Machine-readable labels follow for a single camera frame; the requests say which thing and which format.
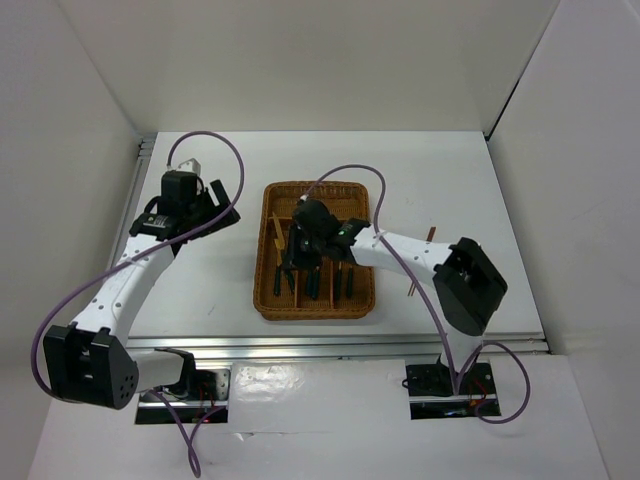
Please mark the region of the gold knife green handle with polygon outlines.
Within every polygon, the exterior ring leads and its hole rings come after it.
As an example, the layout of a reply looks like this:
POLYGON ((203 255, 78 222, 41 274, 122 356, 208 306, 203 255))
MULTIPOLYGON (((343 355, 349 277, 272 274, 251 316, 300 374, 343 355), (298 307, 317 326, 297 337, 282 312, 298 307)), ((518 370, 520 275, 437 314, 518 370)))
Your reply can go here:
POLYGON ((275 213, 272 213, 272 220, 274 224, 275 238, 274 245, 276 248, 276 272, 274 277, 274 288, 273 293, 275 296, 280 296, 281 294, 281 265, 282 265, 282 231, 281 225, 279 222, 279 218, 275 213))

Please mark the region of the gold fork green handle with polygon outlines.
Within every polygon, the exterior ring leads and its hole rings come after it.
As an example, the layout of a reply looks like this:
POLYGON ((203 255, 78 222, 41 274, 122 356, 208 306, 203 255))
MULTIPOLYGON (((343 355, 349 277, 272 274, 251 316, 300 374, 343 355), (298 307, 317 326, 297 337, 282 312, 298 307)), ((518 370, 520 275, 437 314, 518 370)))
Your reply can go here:
POLYGON ((347 282, 346 282, 346 290, 345 290, 345 295, 347 299, 351 299, 353 297, 353 289, 354 289, 354 268, 353 266, 350 266, 347 273, 347 282))

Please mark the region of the gold spoon pile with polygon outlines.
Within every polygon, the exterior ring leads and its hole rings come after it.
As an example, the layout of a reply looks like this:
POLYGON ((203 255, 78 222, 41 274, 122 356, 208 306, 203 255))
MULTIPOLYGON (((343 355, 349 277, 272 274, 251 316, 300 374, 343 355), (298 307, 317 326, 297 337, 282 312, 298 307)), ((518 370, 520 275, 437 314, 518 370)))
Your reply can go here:
POLYGON ((337 268, 334 273, 334 280, 333 280, 333 301, 334 302, 338 302, 341 298, 342 278, 343 278, 342 272, 343 272, 342 263, 339 262, 337 264, 337 268))

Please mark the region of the gold knife pile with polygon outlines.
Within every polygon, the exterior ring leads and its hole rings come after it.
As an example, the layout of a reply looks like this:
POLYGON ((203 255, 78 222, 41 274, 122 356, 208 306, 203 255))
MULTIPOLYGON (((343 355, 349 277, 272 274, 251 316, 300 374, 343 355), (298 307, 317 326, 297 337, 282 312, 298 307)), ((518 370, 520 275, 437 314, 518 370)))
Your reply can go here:
POLYGON ((284 273, 285 273, 285 277, 287 279, 287 284, 289 286, 289 289, 290 289, 291 293, 294 294, 295 290, 296 290, 296 280, 295 280, 293 271, 289 270, 289 269, 285 269, 284 273))

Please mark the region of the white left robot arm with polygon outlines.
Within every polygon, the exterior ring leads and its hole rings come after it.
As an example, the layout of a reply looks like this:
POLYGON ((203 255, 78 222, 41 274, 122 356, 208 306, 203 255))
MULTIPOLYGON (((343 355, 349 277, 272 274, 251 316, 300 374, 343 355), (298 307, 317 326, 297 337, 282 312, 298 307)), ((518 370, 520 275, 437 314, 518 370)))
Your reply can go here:
POLYGON ((193 395, 201 375, 192 354, 157 348, 132 355, 127 341, 181 247, 239 219, 220 180, 204 184, 193 171, 166 172, 160 194, 134 220, 115 273, 68 325, 48 328, 43 347, 52 395, 115 410, 147 390, 165 389, 176 399, 193 395))

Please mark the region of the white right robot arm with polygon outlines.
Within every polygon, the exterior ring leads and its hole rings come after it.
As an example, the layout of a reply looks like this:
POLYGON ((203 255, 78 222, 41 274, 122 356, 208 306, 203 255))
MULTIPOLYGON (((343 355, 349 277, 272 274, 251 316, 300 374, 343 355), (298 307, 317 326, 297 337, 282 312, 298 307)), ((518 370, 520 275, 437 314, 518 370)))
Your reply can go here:
POLYGON ((466 237, 435 243, 385 231, 364 217, 331 212, 307 197, 290 219, 264 217, 255 257, 218 242, 199 261, 216 312, 231 321, 253 308, 266 321, 354 322, 377 305, 377 271, 430 287, 443 326, 484 334, 507 283, 481 246, 466 237))

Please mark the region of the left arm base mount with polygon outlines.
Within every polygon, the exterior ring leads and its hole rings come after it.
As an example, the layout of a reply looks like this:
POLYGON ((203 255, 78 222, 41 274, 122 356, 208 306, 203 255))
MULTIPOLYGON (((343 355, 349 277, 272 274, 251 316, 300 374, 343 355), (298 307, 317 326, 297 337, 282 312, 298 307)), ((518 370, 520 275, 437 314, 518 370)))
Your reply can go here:
POLYGON ((231 385, 231 368, 215 365, 213 368, 197 368, 184 383, 162 385, 139 395, 135 424, 174 424, 174 418, 166 405, 154 393, 162 395, 185 424, 222 424, 228 422, 228 399, 231 385))

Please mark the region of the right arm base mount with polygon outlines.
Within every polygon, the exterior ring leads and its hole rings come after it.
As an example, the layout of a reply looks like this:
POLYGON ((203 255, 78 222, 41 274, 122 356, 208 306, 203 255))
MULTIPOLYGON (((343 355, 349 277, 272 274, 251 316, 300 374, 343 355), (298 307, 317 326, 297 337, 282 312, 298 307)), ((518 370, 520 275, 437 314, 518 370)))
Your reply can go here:
POLYGON ((465 375, 459 394, 453 394, 449 370, 440 364, 405 367, 401 385, 408 391, 412 420, 453 419, 501 415, 493 371, 489 363, 478 363, 465 375))

